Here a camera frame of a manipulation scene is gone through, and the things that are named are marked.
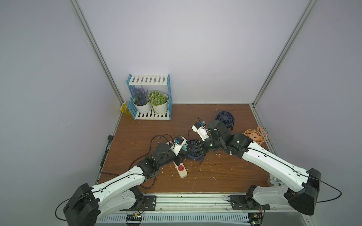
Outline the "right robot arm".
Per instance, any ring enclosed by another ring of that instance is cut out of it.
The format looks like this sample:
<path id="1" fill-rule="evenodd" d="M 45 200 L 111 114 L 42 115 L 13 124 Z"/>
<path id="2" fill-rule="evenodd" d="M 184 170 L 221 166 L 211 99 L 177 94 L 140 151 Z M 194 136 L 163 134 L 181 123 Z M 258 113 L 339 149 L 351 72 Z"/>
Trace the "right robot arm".
<path id="1" fill-rule="evenodd" d="M 251 199 L 260 205 L 289 205 L 301 214 L 312 216 L 319 203 L 321 173 L 293 165 L 262 148 L 243 133 L 231 134 L 219 120 L 196 122 L 192 130 L 200 136 L 197 150 L 202 153 L 222 150 L 253 163 L 282 181 L 280 186 L 251 186 Z"/>

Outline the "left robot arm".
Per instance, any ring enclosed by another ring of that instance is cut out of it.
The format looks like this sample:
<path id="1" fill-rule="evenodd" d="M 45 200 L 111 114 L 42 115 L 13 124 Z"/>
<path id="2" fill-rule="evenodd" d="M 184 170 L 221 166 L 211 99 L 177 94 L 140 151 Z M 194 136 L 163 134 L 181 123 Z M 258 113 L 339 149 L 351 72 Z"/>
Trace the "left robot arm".
<path id="1" fill-rule="evenodd" d="M 137 208 L 142 200 L 138 186 L 154 178 L 170 163 L 180 165 L 187 156 L 187 143 L 161 143 L 127 172 L 102 184 L 79 186 L 63 203 L 64 221 L 70 226 L 93 226 L 112 213 Z"/>

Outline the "cream power strip red sockets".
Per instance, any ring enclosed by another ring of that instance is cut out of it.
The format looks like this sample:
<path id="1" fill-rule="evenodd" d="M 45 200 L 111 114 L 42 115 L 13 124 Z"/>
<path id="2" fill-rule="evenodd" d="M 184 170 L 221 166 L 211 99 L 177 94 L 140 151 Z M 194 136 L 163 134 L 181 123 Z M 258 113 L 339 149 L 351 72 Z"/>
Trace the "cream power strip red sockets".
<path id="1" fill-rule="evenodd" d="M 186 168 L 185 168 L 183 163 L 180 163 L 179 165 L 174 163 L 174 166 L 175 166 L 175 168 L 176 168 L 176 170 L 177 170 L 177 172 L 178 172 L 181 179 L 185 178 L 188 175 L 188 173 L 186 171 Z"/>

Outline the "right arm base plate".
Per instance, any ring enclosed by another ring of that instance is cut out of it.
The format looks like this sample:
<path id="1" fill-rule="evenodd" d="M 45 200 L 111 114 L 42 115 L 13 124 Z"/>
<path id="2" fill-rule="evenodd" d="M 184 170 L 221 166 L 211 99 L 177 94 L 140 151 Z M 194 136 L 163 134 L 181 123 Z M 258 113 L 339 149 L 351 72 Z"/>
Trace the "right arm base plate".
<path id="1" fill-rule="evenodd" d="M 229 195 L 226 200 L 232 205 L 232 209 L 243 211 L 270 210 L 270 205 L 261 205 L 253 199 L 253 192 L 256 185 L 251 186 L 245 195 Z"/>

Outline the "mint green USB charger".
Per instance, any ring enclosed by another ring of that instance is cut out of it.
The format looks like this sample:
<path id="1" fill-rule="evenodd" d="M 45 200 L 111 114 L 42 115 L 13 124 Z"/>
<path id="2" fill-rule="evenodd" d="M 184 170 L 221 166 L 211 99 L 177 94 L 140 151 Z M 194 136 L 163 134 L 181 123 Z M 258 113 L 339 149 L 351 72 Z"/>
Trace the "mint green USB charger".
<path id="1" fill-rule="evenodd" d="M 182 151 L 187 151 L 187 143 L 185 143 L 183 146 L 182 146 Z"/>

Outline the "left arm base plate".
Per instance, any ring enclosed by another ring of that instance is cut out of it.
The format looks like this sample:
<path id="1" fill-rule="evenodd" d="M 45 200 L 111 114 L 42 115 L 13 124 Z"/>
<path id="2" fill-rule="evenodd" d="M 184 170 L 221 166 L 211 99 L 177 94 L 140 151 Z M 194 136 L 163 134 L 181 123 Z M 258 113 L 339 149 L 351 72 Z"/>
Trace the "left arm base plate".
<path id="1" fill-rule="evenodd" d="M 156 195 L 146 195 L 137 199 L 135 204 L 130 209 L 124 209 L 123 211 L 155 211 L 156 200 Z"/>

